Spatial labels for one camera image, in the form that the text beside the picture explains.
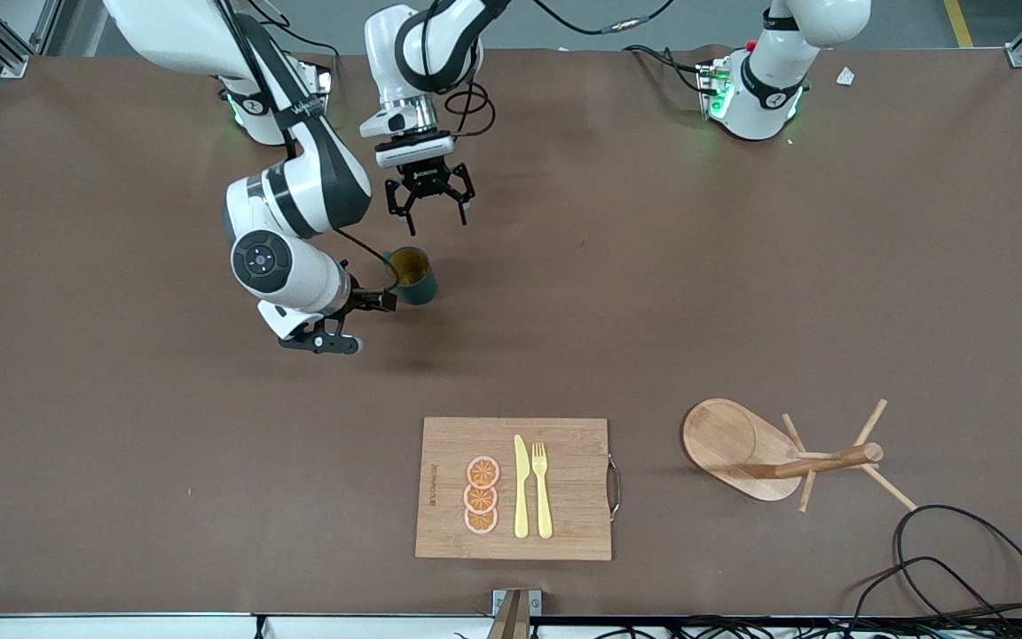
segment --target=blue mug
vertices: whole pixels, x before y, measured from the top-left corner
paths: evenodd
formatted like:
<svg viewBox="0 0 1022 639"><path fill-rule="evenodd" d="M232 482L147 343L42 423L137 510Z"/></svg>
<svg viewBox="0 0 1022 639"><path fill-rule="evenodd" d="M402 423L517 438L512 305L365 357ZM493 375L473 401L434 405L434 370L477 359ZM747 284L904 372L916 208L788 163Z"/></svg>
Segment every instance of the blue mug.
<svg viewBox="0 0 1022 639"><path fill-rule="evenodd" d="M394 252L384 252L385 259L397 270L394 288L401 302L413 306L428 304L436 296L436 278L428 254L417 246L402 246ZM389 268L386 275L392 276Z"/></svg>

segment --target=gray floor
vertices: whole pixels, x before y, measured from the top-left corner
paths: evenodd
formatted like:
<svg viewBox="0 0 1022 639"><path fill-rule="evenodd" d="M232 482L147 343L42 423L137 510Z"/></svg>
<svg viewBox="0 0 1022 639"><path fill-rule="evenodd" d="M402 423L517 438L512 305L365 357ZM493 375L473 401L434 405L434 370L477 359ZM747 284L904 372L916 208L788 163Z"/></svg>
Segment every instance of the gray floor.
<svg viewBox="0 0 1022 639"><path fill-rule="evenodd" d="M343 53L364 53L362 25L370 13L397 0L276 0L306 37L330 42ZM703 44L742 44L757 36L759 13L770 0L682 0L642 28L612 36L580 36L565 30L527 0L512 3L485 33L490 48L559 48L617 50L628 44L693 49ZM965 19L977 45L1002 44L1022 29L1022 0L961 0ZM414 5L425 4L417 1ZM601 28L620 17L651 11L660 0L551 0L573 24ZM100 0L82 0L63 54L131 56L135 52L100 12ZM292 50L316 49L277 33ZM942 0L875 0L867 30L847 47L867 49L955 47L957 39Z"/></svg>

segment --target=cutting board handle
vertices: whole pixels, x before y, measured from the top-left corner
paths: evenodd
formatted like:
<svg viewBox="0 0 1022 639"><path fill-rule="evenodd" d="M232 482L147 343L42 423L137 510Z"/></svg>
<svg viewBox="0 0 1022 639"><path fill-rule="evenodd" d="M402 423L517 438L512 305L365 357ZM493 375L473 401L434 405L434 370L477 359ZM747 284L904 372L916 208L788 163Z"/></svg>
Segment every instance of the cutting board handle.
<svg viewBox="0 0 1022 639"><path fill-rule="evenodd" d="M613 506L609 509L609 522L613 522L613 517L617 516L617 508L621 506L621 470L617 468L617 462L613 461L613 454L605 456L609 461L607 468L607 478L605 478L605 493L609 494L609 475L613 475Z"/></svg>

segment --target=fork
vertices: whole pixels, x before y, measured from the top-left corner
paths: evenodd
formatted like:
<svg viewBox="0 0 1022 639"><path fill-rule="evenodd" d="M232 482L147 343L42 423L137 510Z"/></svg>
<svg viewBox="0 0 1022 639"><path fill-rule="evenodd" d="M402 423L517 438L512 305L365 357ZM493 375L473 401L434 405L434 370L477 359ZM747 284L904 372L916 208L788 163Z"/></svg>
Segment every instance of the fork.
<svg viewBox="0 0 1022 639"><path fill-rule="evenodd" d="M547 447L542 441L530 445L530 469L539 482L539 536L550 539L555 534L551 522L551 500L547 497Z"/></svg>

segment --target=robotic arm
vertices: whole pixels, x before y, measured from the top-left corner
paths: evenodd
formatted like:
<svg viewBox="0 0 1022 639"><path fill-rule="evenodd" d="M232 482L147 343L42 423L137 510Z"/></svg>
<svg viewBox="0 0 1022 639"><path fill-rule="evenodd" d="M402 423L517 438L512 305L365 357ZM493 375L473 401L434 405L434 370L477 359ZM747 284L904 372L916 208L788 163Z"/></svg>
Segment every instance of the robotic arm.
<svg viewBox="0 0 1022 639"><path fill-rule="evenodd" d="M870 0L772 0L755 48L714 60L717 73L702 78L714 93L702 109L738 138L771 138L795 117L820 49L849 42L869 20Z"/></svg>
<svg viewBox="0 0 1022 639"><path fill-rule="evenodd" d="M259 312L287 348L357 353L361 340L341 332L356 309L392 311L387 291L365 291L306 239L361 222L369 178L325 119L323 97L304 80L304 64L259 21L234 15L223 0L105 0L114 24L142 56L183 73L222 78L247 113L260 142L288 132L301 154L227 187L224 228L232 271L259 296ZM236 110L240 117L243 113ZM327 326L336 323L330 330Z"/></svg>
<svg viewBox="0 0 1022 639"><path fill-rule="evenodd" d="M431 93L446 93L474 78L483 58L479 34L510 1L433 0L419 12L398 4L366 20L366 50L380 111L361 126L361 135L388 135L388 142L374 146L377 166L397 167L401 174L401 182L385 182L385 195L389 213L404 218L413 235L411 208L417 198L447 194L457 202L460 221L467 223L474 188L462 163L451 170L444 163L455 150L455 138L437 129ZM453 177L461 179L462 189L451 185ZM399 206L402 186L409 194Z"/></svg>

